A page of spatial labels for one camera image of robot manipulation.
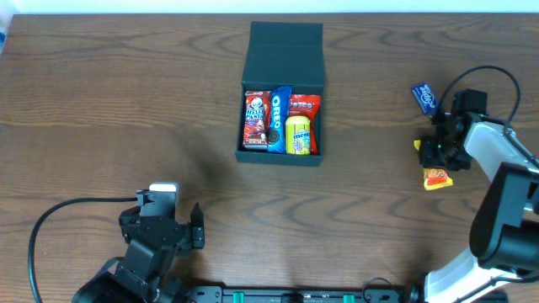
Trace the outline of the yellow Julie's biscuit packet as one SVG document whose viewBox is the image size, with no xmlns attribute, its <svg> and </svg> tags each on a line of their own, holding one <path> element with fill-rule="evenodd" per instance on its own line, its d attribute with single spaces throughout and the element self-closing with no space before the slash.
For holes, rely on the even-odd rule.
<svg viewBox="0 0 539 303">
<path fill-rule="evenodd" d="M 414 148 L 419 154 L 419 164 L 423 168 L 424 188 L 427 191 L 453 185 L 453 180 L 443 168 L 439 144 L 435 138 L 425 137 L 415 140 Z"/>
</svg>

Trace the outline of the blue Eclipse mint tin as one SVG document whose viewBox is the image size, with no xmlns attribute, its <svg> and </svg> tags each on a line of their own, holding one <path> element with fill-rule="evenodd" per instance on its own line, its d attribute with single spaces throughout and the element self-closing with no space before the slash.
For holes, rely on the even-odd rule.
<svg viewBox="0 0 539 303">
<path fill-rule="evenodd" d="M 438 100 L 428 83 L 422 82 L 414 85 L 411 92 L 424 115 L 433 116 L 436 113 L 439 105 Z"/>
</svg>

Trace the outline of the Hello Panda biscuit box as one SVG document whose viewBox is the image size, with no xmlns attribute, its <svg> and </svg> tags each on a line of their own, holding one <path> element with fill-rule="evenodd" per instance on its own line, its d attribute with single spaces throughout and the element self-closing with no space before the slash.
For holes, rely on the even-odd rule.
<svg viewBox="0 0 539 303">
<path fill-rule="evenodd" d="M 270 116 L 270 91 L 247 91 L 243 125 L 243 147 L 266 151 Z"/>
</svg>

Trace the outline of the yellow gum canister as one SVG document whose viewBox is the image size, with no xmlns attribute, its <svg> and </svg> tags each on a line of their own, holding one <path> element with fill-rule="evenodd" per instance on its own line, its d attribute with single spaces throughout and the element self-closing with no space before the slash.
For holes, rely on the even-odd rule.
<svg viewBox="0 0 539 303">
<path fill-rule="evenodd" d="M 289 155 L 311 153 L 311 124 L 306 116 L 291 116 L 286 120 L 286 152 Z"/>
</svg>

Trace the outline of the blue Oreo cookie pack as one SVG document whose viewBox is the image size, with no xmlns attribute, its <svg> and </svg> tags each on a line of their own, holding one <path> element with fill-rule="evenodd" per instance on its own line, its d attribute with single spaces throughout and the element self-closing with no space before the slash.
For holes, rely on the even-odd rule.
<svg viewBox="0 0 539 303">
<path fill-rule="evenodd" d="M 271 92 L 271 116 L 269 121 L 268 152 L 286 153 L 285 127 L 289 114 L 292 87 L 284 86 Z"/>
</svg>

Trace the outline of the red candy bag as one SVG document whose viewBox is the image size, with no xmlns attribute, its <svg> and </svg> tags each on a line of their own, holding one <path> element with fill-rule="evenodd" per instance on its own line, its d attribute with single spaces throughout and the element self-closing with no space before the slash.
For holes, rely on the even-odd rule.
<svg viewBox="0 0 539 303">
<path fill-rule="evenodd" d="M 312 94 L 292 94 L 289 116 L 306 116 L 310 121 L 311 131 L 311 154 L 318 154 L 318 143 L 316 139 L 316 132 L 314 129 L 315 118 L 318 114 L 318 110 L 321 105 L 321 97 L 319 95 Z"/>
</svg>

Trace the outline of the dark green box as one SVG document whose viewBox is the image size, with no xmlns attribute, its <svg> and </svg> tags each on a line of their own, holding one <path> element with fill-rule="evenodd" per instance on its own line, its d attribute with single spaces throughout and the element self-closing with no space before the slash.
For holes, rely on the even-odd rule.
<svg viewBox="0 0 539 303">
<path fill-rule="evenodd" d="M 242 92 L 270 91 L 292 87 L 294 94 L 324 96 L 326 71 L 323 55 L 323 25 L 253 21 L 243 68 Z M 318 167 L 323 161 L 323 118 L 320 108 L 314 118 L 318 154 L 292 156 L 243 147 L 245 97 L 241 97 L 235 156 L 238 162 Z"/>
</svg>

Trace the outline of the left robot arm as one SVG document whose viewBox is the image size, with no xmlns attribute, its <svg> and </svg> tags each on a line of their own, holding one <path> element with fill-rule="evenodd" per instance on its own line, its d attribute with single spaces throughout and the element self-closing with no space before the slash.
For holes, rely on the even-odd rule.
<svg viewBox="0 0 539 303">
<path fill-rule="evenodd" d="M 107 261 L 73 296 L 74 302 L 186 302 L 190 289 L 166 280 L 178 256 L 205 245 L 204 215 L 196 204 L 190 221 L 175 219 L 177 193 L 141 189 L 136 205 L 123 211 L 119 225 L 128 244 L 125 255 Z"/>
</svg>

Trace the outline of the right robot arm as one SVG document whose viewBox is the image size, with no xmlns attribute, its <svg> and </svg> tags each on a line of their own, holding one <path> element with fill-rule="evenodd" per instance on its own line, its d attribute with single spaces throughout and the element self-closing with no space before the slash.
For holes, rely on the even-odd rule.
<svg viewBox="0 0 539 303">
<path fill-rule="evenodd" d="M 472 221 L 467 248 L 426 274 L 416 302 L 473 302 L 503 284 L 538 280 L 538 162 L 507 124 L 477 111 L 440 114 L 421 141 L 423 162 L 458 170 L 476 161 L 490 185 Z"/>
</svg>

